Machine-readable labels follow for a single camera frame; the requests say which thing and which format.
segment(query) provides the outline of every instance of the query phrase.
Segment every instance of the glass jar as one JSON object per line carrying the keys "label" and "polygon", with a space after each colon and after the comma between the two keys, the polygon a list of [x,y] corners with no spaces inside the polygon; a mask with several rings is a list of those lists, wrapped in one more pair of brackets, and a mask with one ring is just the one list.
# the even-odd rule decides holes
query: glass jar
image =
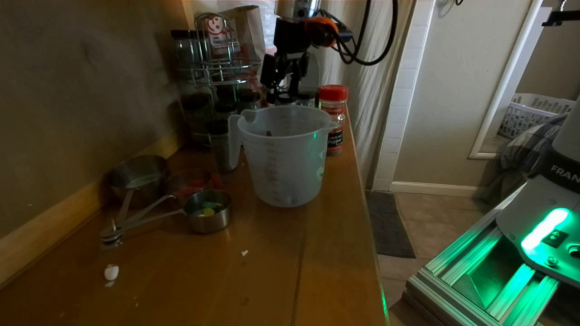
{"label": "glass jar", "polygon": [[346,85],[321,85],[319,87],[319,107],[332,116],[337,123],[328,132],[328,154],[343,152],[343,123],[346,121],[348,111],[348,87]]}
{"label": "glass jar", "polygon": [[237,112],[245,109],[259,109],[263,101],[263,92],[257,82],[248,80],[245,83],[239,83],[236,89],[236,107]]}
{"label": "glass jar", "polygon": [[194,67],[201,63],[201,40],[198,31],[172,29],[174,54],[178,67]]}
{"label": "glass jar", "polygon": [[214,112],[214,92],[207,85],[179,85],[181,112],[194,143],[208,145],[207,121]]}

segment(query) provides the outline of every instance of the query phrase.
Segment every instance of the floor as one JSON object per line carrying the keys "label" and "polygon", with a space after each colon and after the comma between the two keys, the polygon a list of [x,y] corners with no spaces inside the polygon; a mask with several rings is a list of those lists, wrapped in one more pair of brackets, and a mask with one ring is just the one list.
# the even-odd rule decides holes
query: floor
{"label": "floor", "polygon": [[379,255],[381,281],[390,306],[401,299],[408,277],[489,210],[460,196],[395,194],[395,201],[417,257]]}

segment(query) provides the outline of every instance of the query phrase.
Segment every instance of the plastic measuring cup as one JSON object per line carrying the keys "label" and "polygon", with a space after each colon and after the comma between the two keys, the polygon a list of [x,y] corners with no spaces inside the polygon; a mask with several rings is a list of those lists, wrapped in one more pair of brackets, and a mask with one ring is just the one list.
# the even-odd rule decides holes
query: plastic measuring cup
{"label": "plastic measuring cup", "polygon": [[230,116],[232,158],[243,145],[256,196],[272,207],[301,207],[323,185],[332,118],[319,109],[281,105]]}

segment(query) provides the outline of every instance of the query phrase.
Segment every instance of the green light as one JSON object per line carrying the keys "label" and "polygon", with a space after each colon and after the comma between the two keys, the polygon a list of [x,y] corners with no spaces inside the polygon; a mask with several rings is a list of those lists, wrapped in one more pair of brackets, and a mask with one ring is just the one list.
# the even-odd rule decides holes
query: green light
{"label": "green light", "polygon": [[558,225],[562,225],[566,221],[567,216],[571,216],[573,212],[569,208],[553,208],[546,219],[533,228],[531,234],[527,234],[527,237],[524,237],[522,241],[522,248],[526,252],[533,252],[542,239],[551,234]]}
{"label": "green light", "polygon": [[382,304],[382,313],[384,317],[388,317],[388,303],[386,303],[386,297],[384,297],[384,290],[381,288],[381,304]]}

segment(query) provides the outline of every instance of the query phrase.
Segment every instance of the wall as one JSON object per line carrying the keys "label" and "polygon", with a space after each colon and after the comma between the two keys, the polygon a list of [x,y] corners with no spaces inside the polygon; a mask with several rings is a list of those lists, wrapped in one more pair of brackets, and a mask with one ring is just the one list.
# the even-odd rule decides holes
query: wall
{"label": "wall", "polygon": [[479,187],[493,163],[468,156],[529,0],[437,4],[393,183]]}
{"label": "wall", "polygon": [[[569,2],[566,11],[580,11],[580,4]],[[518,91],[576,100],[580,96],[578,38],[580,22],[546,27],[529,58]]]}
{"label": "wall", "polygon": [[0,2],[0,237],[176,132],[176,0]]}

